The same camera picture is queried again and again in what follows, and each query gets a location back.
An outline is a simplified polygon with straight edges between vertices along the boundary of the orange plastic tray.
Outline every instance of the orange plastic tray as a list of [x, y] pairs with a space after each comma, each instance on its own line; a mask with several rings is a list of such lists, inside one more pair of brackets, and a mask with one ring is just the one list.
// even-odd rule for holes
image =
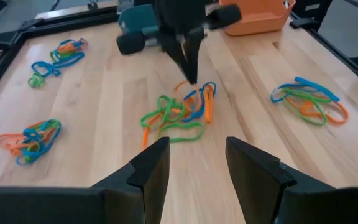
[[291, 13], [295, 0], [288, 7], [281, 0], [219, 0], [220, 5], [237, 4], [241, 21], [226, 29], [229, 35], [247, 35], [281, 30]]

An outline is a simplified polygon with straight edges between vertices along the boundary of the wood grain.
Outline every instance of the wood grain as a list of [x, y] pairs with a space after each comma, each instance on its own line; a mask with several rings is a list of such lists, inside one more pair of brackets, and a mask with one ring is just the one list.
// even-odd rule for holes
[[[49, 118], [61, 120], [63, 132], [32, 166], [17, 166], [0, 148], [0, 185], [88, 187], [140, 152], [140, 117], [156, 109], [160, 95], [173, 96], [183, 75], [158, 48], [123, 57], [114, 41], [119, 34], [117, 24], [108, 24], [25, 43], [0, 81], [0, 134]], [[31, 89], [31, 64], [48, 60], [62, 40], [80, 37], [89, 41], [85, 59]], [[295, 76], [335, 92], [350, 112], [348, 123], [316, 127], [272, 104], [270, 92]], [[162, 223], [244, 223], [227, 169], [226, 136], [335, 187], [358, 186], [358, 77], [305, 31], [209, 33], [199, 58], [199, 83], [208, 81], [218, 86], [213, 123], [199, 141], [172, 144]]]

